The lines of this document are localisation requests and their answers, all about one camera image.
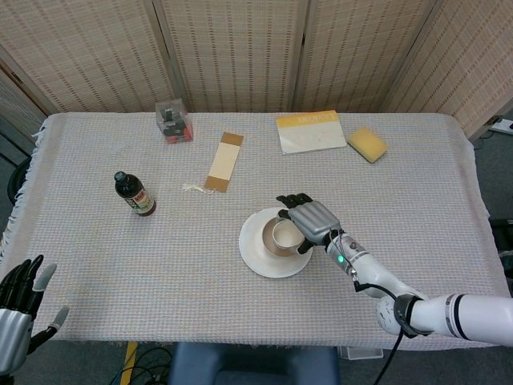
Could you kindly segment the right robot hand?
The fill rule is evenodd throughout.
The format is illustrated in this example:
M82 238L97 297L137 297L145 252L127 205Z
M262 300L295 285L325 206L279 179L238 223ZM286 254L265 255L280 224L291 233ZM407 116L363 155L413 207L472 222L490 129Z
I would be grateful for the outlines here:
M314 246L327 248L330 237L342 231L334 214L305 193L280 195L277 200L286 207L278 212L278 218L290 220L303 234L304 240L297 247L299 254L307 253Z

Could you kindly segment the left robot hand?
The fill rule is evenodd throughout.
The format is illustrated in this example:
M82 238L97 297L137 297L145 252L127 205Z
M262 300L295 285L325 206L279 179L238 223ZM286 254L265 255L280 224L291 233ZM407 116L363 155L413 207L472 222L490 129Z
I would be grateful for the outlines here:
M70 308L63 306L45 330L32 334L46 288L57 265L39 274L44 256L26 259L1 280L1 383L13 384L16 372L41 345L53 338L67 319Z

